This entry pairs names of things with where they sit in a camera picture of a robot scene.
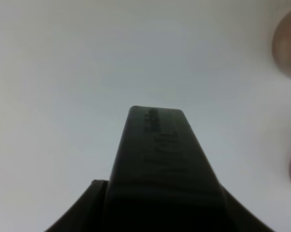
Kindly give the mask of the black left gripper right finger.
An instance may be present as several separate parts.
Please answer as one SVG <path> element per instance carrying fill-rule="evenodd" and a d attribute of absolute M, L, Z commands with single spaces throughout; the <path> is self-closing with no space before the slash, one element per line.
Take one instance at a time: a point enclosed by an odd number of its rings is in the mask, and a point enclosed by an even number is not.
<path fill-rule="evenodd" d="M 222 185 L 221 189 L 225 199 L 226 211 L 235 223 L 238 232 L 273 232 Z"/>

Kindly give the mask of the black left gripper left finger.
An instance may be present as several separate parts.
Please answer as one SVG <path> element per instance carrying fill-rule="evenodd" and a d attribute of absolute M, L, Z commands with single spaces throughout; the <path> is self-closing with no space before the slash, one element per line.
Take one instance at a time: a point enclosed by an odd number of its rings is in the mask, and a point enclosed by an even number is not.
<path fill-rule="evenodd" d="M 93 180 L 82 196 L 48 232 L 99 232 L 108 181 Z"/>

